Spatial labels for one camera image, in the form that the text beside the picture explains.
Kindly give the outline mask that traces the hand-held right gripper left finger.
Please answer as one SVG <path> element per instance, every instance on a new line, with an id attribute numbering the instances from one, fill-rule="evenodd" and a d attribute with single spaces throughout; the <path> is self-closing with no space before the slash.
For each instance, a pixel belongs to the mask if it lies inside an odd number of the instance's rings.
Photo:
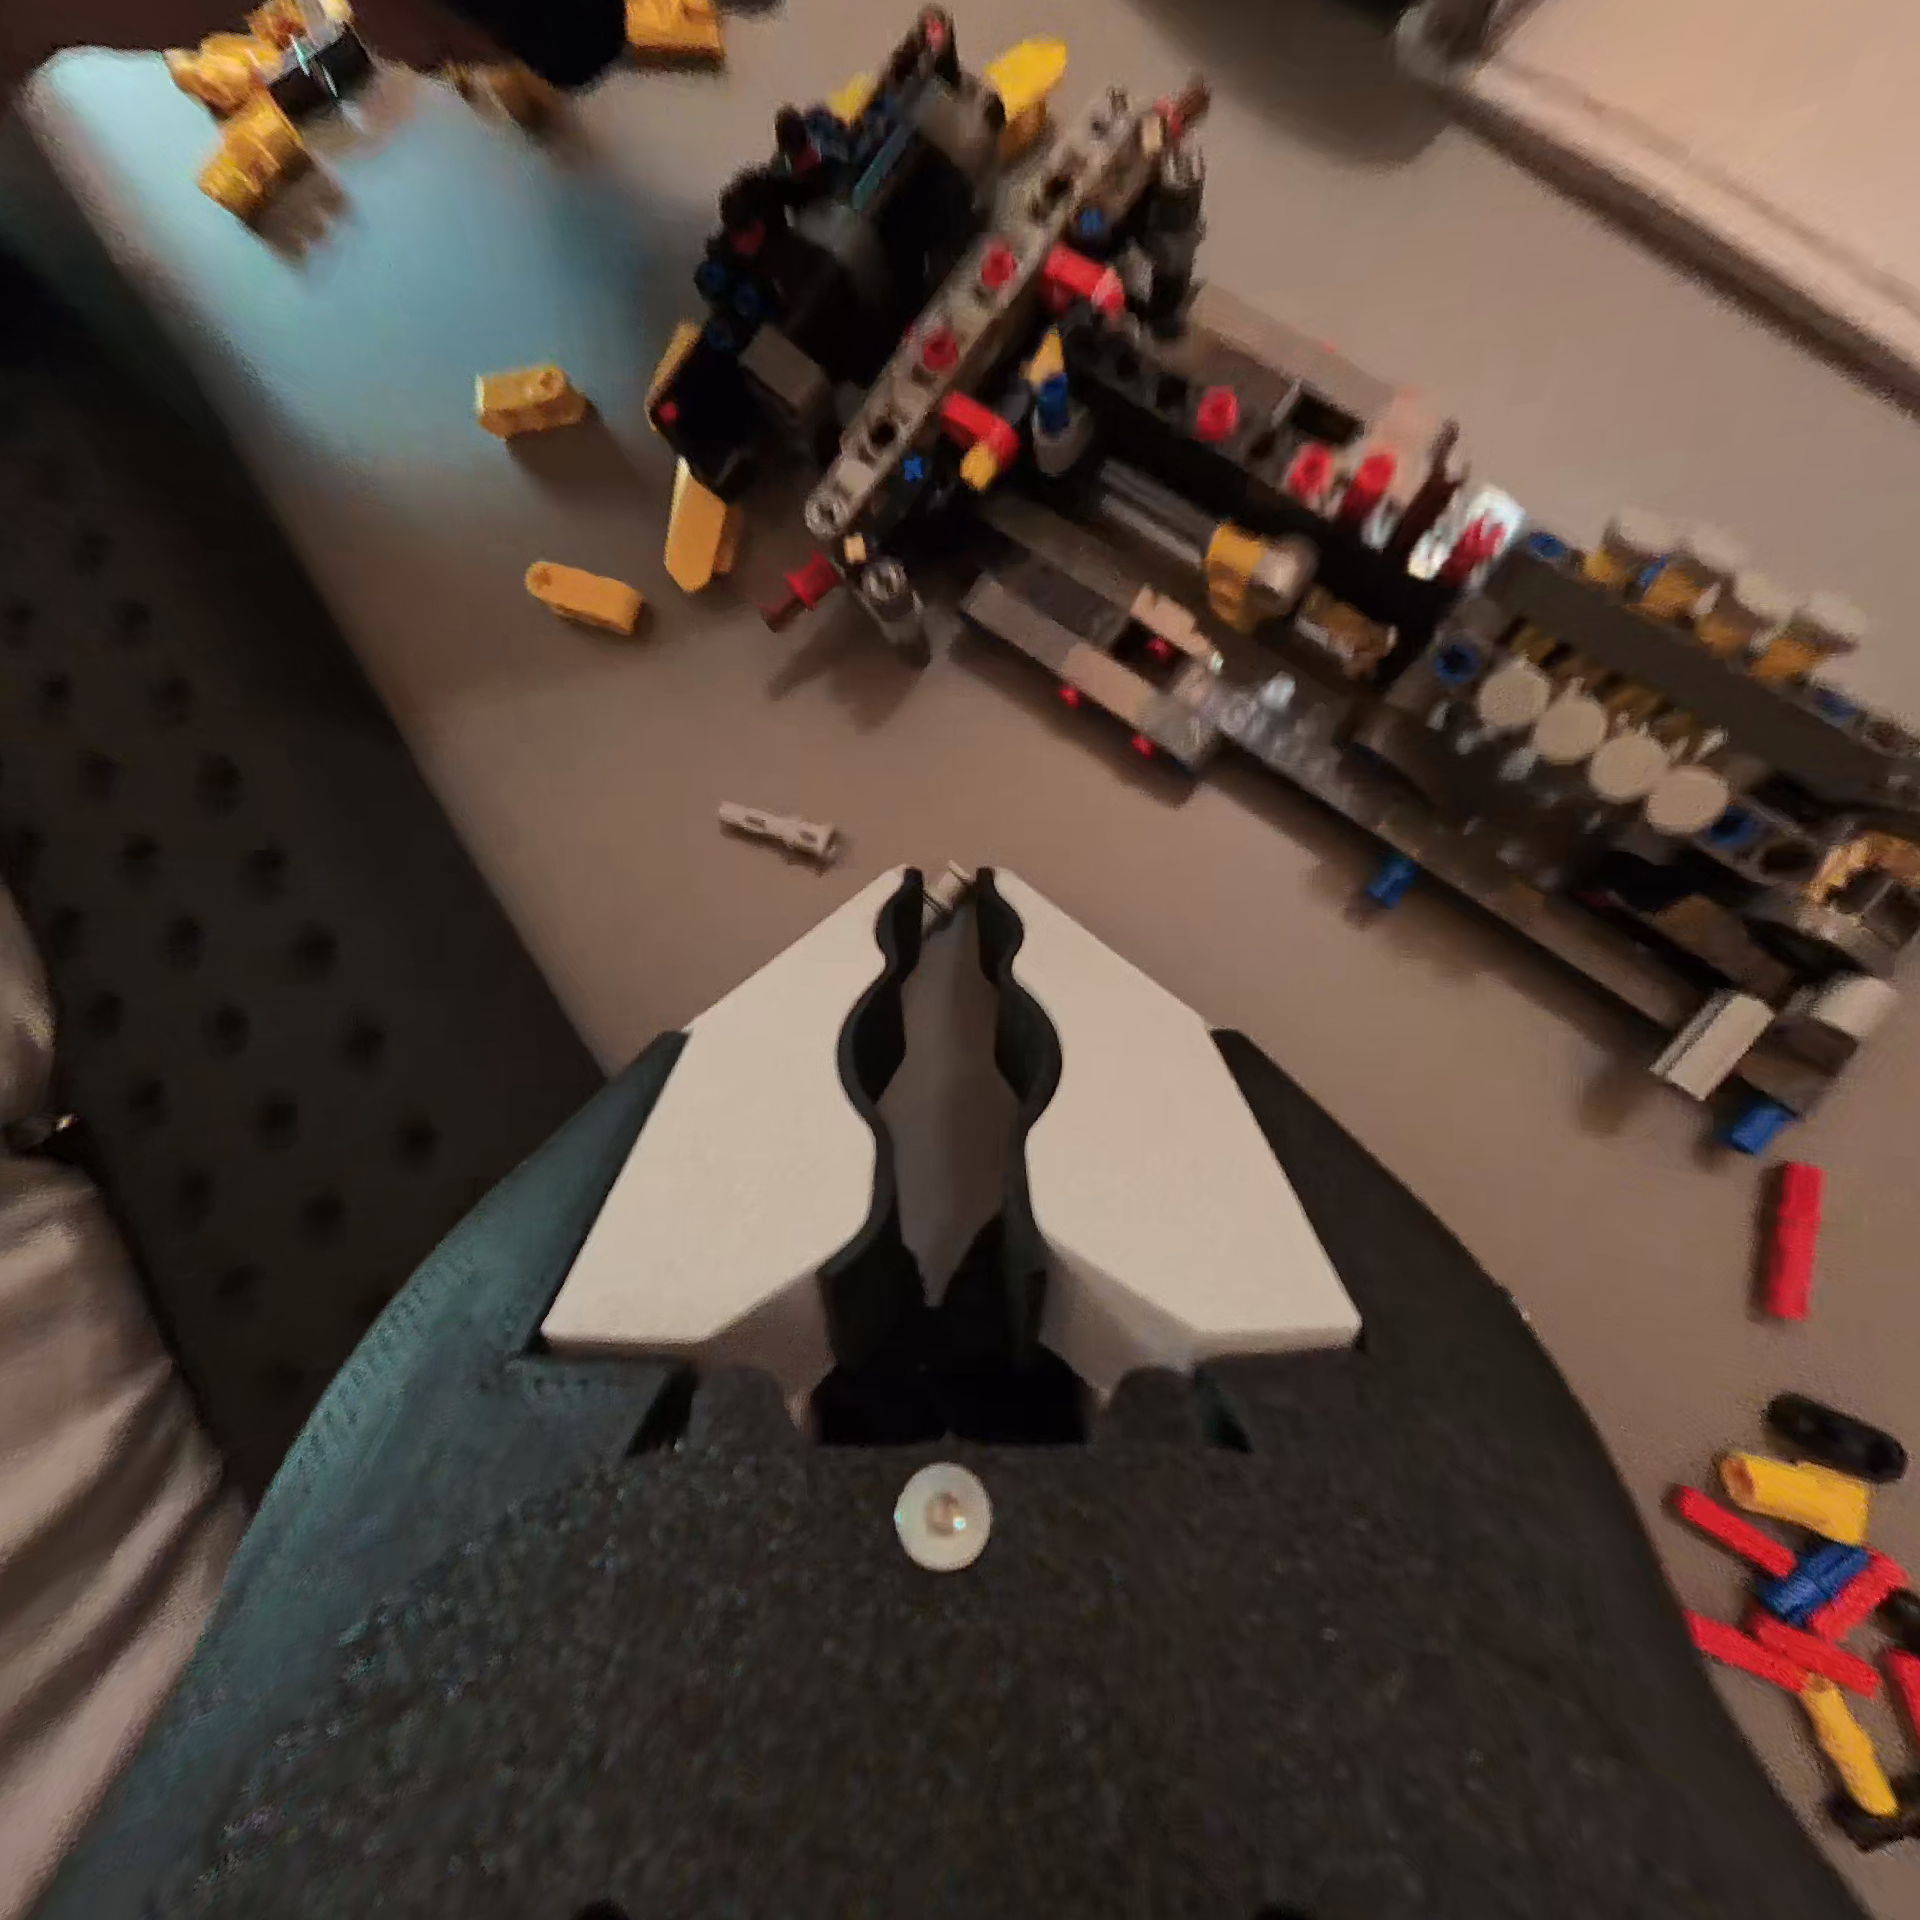
<path id="1" fill-rule="evenodd" d="M 536 1323 L 556 1355 L 754 1364 L 798 1425 L 839 1364 L 888 1348 L 924 1301 L 878 1116 L 917 965 L 924 873 L 878 873 L 678 1033 L 666 1086 Z"/>

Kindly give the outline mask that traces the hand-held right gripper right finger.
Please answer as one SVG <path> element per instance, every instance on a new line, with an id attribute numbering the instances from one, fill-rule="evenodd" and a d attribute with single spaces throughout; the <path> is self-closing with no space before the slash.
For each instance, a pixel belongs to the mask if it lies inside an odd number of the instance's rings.
<path id="1" fill-rule="evenodd" d="M 1224 1355 L 1356 1348 L 1323 1252 L 1224 1033 L 1014 873 L 976 873 L 997 991 L 1010 1323 L 1088 1394 Z"/>

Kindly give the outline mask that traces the partly built lego chassis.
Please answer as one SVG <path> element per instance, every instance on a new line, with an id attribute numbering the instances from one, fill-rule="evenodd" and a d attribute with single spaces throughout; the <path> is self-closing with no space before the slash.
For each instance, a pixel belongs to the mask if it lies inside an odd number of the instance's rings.
<path id="1" fill-rule="evenodd" d="M 1665 1033 L 1656 1086 L 1808 1116 L 1920 974 L 1920 731 L 1834 692 L 1864 607 L 1721 527 L 1540 527 L 1459 416 L 1198 275 L 1211 82 L 1094 90 L 956 17 L 781 103 L 729 177 L 646 427 L 666 581 L 730 571 L 756 469 L 807 565 L 924 654 L 924 571 L 1141 759 L 1268 768 Z"/>

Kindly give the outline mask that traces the pile of yellow Lego pieces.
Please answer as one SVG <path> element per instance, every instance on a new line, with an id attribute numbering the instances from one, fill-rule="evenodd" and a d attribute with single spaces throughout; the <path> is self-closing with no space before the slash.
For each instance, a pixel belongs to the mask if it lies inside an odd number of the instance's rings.
<path id="1" fill-rule="evenodd" d="M 627 0 L 627 53 L 654 66 L 713 66 L 729 17 L 706 0 Z M 302 124 L 342 107 L 374 74 L 374 53 L 350 0 L 268 0 L 237 32 L 160 53 L 160 66 L 187 103 L 218 123 L 218 146 L 194 167 L 201 204 L 260 233 L 268 204 L 314 167 Z M 532 140 L 564 123 L 564 82 L 546 82 L 532 61 L 440 61 L 435 82 Z"/>

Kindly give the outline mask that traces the light grey lego pin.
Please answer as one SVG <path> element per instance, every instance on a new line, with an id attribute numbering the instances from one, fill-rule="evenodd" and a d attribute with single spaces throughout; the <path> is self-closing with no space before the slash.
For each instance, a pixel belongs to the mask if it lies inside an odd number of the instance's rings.
<path id="1" fill-rule="evenodd" d="M 807 873 L 829 873 L 842 855 L 842 835 L 829 821 L 791 821 L 791 812 L 756 812 L 756 804 L 713 804 L 713 823 L 769 855 L 791 855 Z"/>

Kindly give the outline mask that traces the pile of lego pins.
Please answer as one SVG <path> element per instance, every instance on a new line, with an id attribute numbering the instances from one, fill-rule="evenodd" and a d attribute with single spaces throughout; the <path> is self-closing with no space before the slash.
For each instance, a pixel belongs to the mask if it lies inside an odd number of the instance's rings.
<path id="1" fill-rule="evenodd" d="M 1689 1597 L 1705 1673 L 1737 1673 L 1808 1751 L 1808 1821 L 1849 1860 L 1920 1852 L 1920 1323 L 1844 1301 L 1834 1181 L 1778 1156 L 1737 1300 L 1737 1408 L 1665 1518 L 1736 1579 Z"/>

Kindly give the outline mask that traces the lego instruction booklet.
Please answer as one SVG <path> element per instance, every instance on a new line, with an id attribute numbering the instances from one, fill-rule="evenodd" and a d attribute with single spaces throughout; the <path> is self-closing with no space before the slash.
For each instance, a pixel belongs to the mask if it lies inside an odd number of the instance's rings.
<path id="1" fill-rule="evenodd" d="M 1912 0 L 1411 0 L 1398 66 L 1920 399 Z"/>

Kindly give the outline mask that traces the black dimpled cloth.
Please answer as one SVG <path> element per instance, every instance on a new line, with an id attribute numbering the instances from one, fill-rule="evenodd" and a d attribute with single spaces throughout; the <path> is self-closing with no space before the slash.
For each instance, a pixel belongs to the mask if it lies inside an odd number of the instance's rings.
<path id="1" fill-rule="evenodd" d="M 0 267 L 0 882 L 64 1088 L 260 1501 L 598 1054 L 260 485 Z"/>

